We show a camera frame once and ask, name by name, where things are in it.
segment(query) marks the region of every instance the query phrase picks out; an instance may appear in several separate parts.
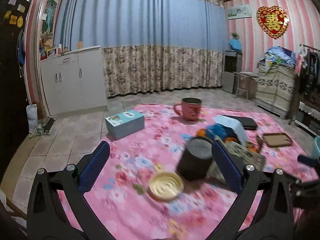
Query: blue curtain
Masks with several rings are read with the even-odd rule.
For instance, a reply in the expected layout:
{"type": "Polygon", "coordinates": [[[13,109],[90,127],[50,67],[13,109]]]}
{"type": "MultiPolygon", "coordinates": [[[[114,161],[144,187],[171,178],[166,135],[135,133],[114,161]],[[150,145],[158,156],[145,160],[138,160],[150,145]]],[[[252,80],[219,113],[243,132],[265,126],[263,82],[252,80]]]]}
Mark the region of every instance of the blue curtain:
{"type": "Polygon", "coordinates": [[[62,0],[54,43],[163,45],[224,51],[223,8],[204,0],[62,0]]]}

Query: white cabinet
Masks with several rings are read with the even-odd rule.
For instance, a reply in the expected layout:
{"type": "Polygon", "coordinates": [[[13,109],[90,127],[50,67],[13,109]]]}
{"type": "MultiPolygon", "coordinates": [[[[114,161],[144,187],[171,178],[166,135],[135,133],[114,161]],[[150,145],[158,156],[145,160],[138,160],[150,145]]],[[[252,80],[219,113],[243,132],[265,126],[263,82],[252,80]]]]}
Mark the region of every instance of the white cabinet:
{"type": "Polygon", "coordinates": [[[45,99],[51,115],[107,106],[101,48],[69,52],[41,62],[45,99]]]}

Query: dark door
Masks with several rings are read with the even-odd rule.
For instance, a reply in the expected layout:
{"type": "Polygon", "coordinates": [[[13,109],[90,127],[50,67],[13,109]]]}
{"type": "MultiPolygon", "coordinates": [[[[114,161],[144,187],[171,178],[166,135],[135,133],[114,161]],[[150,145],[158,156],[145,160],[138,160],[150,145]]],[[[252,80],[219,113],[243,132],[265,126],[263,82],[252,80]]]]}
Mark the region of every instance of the dark door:
{"type": "Polygon", "coordinates": [[[1,5],[0,10],[0,181],[12,156],[28,134],[27,93],[16,48],[19,33],[25,28],[30,3],[16,0],[16,4],[11,5],[8,1],[1,5]],[[18,11],[19,4],[25,7],[24,12],[18,11]]]}

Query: door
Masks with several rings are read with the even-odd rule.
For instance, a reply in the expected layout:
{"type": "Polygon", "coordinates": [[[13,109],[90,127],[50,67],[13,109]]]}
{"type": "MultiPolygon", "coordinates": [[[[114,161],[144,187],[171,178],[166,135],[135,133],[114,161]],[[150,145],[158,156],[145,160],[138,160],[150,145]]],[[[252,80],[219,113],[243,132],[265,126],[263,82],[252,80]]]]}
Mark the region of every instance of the door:
{"type": "Polygon", "coordinates": [[[86,108],[107,105],[101,49],[79,53],[81,87],[86,108]]]}
{"type": "Polygon", "coordinates": [[[41,78],[50,114],[65,112],[56,58],[49,58],[41,62],[41,78]]]}
{"type": "Polygon", "coordinates": [[[78,61],[59,65],[58,79],[64,112],[84,109],[78,61]]]}
{"type": "Polygon", "coordinates": [[[19,33],[25,27],[30,3],[26,0],[16,0],[16,4],[11,5],[8,1],[0,5],[0,180],[12,156],[28,135],[27,92],[21,75],[23,72],[19,71],[16,47],[19,33]],[[24,12],[17,10],[19,4],[25,7],[24,12]],[[16,21],[11,21],[12,24],[10,24],[11,15],[17,17],[14,19],[16,21]],[[17,25],[19,18],[23,19],[22,26],[20,20],[17,25]]]}

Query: mug handle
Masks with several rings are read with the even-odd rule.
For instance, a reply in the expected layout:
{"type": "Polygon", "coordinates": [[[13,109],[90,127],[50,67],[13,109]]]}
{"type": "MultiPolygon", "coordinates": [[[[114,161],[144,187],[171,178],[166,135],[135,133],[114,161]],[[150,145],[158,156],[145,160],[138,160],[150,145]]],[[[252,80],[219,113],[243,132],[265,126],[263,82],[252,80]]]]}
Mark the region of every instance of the mug handle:
{"type": "Polygon", "coordinates": [[[181,112],[179,112],[179,111],[177,110],[177,106],[179,106],[179,105],[182,105],[182,104],[181,104],[181,103],[177,103],[177,104],[175,104],[175,105],[173,106],[173,110],[174,110],[174,112],[175,112],[178,116],[181,115],[181,112]]]}

